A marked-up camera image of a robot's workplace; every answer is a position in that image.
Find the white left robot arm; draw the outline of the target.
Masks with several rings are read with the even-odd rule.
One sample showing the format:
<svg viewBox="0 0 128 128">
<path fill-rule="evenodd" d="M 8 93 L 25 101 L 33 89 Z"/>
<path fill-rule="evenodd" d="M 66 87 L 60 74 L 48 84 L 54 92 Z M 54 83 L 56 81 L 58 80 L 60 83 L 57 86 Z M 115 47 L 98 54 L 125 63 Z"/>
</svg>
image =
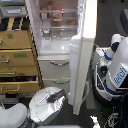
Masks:
<svg viewBox="0 0 128 128">
<path fill-rule="evenodd" d="M 6 109 L 0 106 L 0 128 L 34 128 L 46 125 L 60 112 L 66 99 L 64 89 L 47 87 L 36 92 L 29 107 L 17 103 Z"/>
</svg>

